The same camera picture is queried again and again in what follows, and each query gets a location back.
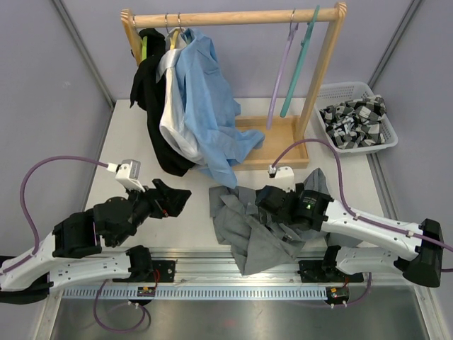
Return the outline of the grey shirt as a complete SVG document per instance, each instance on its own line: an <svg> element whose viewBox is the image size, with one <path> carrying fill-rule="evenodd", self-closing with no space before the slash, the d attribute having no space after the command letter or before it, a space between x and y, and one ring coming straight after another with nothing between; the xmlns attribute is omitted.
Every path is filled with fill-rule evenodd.
<svg viewBox="0 0 453 340"><path fill-rule="evenodd" d="M269 214L258 211L251 188L211 187L209 199L217 242L230 246L243 276L292 263L307 242L326 237L325 232L273 222Z"/></svg>

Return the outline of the blue shirt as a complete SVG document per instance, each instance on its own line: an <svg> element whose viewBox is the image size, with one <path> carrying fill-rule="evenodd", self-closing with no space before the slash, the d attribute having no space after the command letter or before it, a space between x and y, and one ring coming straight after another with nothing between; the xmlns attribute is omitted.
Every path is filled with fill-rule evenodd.
<svg viewBox="0 0 453 340"><path fill-rule="evenodd" d="M265 136L259 130L236 128L241 106L222 74L212 39L195 28L186 29L184 35L190 42L176 62L176 78L185 126L205 161L200 171L223 186L235 188L233 166L261 148Z"/></svg>

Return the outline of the black white checked shirt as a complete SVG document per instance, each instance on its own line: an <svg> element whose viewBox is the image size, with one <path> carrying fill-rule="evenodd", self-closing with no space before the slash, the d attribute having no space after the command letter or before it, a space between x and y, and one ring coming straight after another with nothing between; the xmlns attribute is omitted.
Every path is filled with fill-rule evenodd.
<svg viewBox="0 0 453 340"><path fill-rule="evenodd" d="M382 121L387 109L380 95L329 105L319 113L327 135L338 149L373 147L386 142Z"/></svg>

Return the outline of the teal plastic hanger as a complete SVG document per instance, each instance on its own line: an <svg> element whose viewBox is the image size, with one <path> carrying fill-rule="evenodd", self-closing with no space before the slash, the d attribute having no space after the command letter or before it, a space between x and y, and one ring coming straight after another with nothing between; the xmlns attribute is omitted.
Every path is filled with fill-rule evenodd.
<svg viewBox="0 0 453 340"><path fill-rule="evenodd" d="M305 61L305 58L306 58L306 54L307 54L308 49L309 49L309 43L310 43L310 40L311 40L311 35L313 33L313 29L314 29L315 23L317 21L319 11L320 11L320 6L318 5L315 8L315 10L314 10L314 15L313 15L311 21L307 23L307 29L306 29L306 32L305 32L305 35L304 35L304 39L301 41L301 49L299 51L299 55L298 55L298 58L297 58L297 63L296 63L296 66L294 68L294 72L293 72L293 75L292 75L291 82L289 84L289 88L288 88L288 91L287 91L287 95L285 97L285 101L284 101L284 103L282 105L282 109L280 111L280 117L281 118L285 118L287 113L288 113L288 110L289 110L289 107L290 107L290 104L291 104L291 100L292 100L293 95L294 95L294 91L295 91L297 82L298 82L300 74L302 72L302 67L304 66L304 61Z"/></svg>

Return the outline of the purple plastic hanger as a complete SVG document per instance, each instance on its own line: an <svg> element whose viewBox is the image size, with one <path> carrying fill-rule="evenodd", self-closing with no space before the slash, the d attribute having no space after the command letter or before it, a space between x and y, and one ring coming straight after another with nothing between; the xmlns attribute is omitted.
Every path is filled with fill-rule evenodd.
<svg viewBox="0 0 453 340"><path fill-rule="evenodd" d="M292 46L292 42L294 40L294 35L297 32L298 27L299 27L299 24L294 22L294 15L295 15L295 10L293 10L291 18L290 18L289 32L288 32L288 36L287 36L287 41L285 43L285 48L284 48L284 51L282 53L282 58L280 60L279 69L278 69L278 72L277 72L275 84L274 84L274 87L273 87L272 96L271 96L271 99L270 99L270 105L269 105L268 116L267 116L267 121L266 121L266 130L270 130L271 127L272 127L273 114L275 112L277 94L278 94L278 91L279 91L279 88L280 88L282 75L283 75L283 72L285 70L285 66L286 66L286 63L287 63L287 58L288 58L288 55L289 55L289 51L290 51L290 48Z"/></svg>

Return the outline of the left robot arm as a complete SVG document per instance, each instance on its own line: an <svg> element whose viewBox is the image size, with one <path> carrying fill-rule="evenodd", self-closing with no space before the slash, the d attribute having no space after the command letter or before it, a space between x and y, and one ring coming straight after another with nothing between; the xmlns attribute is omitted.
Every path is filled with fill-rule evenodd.
<svg viewBox="0 0 453 340"><path fill-rule="evenodd" d="M37 249L17 257L1 257L1 302L27 305L70 285L91 281L145 282L157 277L151 252L142 245L104 257L148 218L178 217L191 197L154 179L153 188L128 190L127 197L112 197L60 222Z"/></svg>

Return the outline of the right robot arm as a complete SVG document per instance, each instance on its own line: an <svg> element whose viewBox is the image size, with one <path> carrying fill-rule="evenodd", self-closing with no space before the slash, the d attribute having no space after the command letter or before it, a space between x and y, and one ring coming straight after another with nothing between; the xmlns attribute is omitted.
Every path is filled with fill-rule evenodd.
<svg viewBox="0 0 453 340"><path fill-rule="evenodd" d="M400 272L417 285L440 286L443 238L437 221L399 222L355 212L318 191L284 191L274 186L265 186L257 192L256 205L274 221L294 230L305 227L371 244L363 249L330 247L321 263L321 272L330 281L344 274Z"/></svg>

